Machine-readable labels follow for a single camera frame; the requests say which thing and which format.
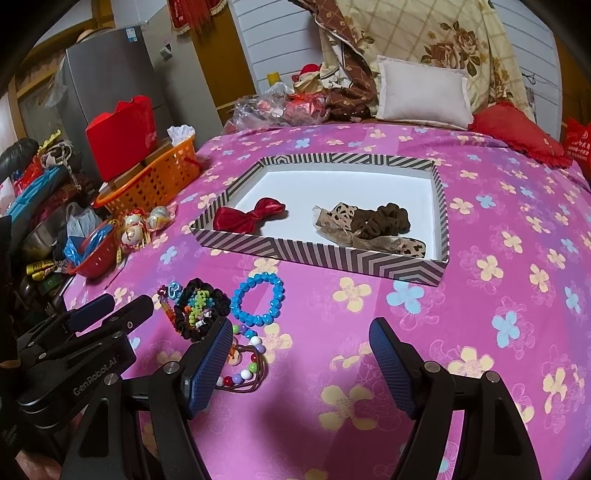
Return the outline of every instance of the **red paper box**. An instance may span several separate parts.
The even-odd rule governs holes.
[[[114,113],[102,113],[86,128],[90,149],[103,181],[137,165],[156,148],[156,125],[149,97],[119,102]]]

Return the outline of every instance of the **blue beaded bracelet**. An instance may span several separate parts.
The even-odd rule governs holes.
[[[251,315],[247,312],[243,312],[240,308],[244,294],[251,288],[254,288],[259,283],[269,282],[273,285],[273,299],[270,302],[269,313],[264,315]],[[253,277],[248,277],[246,281],[240,284],[240,287],[234,290],[234,296],[230,300],[230,311],[234,315],[234,318],[245,323],[247,326],[252,327],[254,325],[262,327],[263,325],[272,324],[275,319],[279,316],[281,310],[281,302],[283,301],[283,280],[280,279],[274,273],[257,273]]]

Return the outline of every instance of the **decorated egg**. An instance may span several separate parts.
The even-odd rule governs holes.
[[[170,222],[170,212],[166,207],[156,207],[146,220],[148,230],[155,231],[164,228]]]
[[[121,242],[129,247],[137,247],[142,242],[141,225],[130,226],[121,237]]]
[[[142,221],[142,216],[139,213],[132,213],[125,217],[123,223],[125,226],[132,226],[140,223]]]

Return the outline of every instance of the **red hair bow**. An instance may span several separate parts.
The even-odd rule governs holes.
[[[262,198],[254,210],[244,213],[230,207],[220,207],[213,217],[213,229],[222,232],[253,233],[257,223],[285,210],[285,204],[275,199]]]

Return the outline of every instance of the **black scrunchie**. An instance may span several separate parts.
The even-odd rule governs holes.
[[[202,325],[198,329],[192,329],[185,320],[184,308],[187,306],[187,302],[189,302],[193,292],[197,290],[207,290],[215,305],[211,308],[212,315],[203,318],[205,325]],[[174,314],[176,317],[174,328],[176,331],[185,340],[199,342],[207,335],[209,329],[218,318],[230,315],[230,299],[219,288],[213,288],[209,283],[202,282],[200,278],[194,278],[184,288],[177,305],[174,306]]]

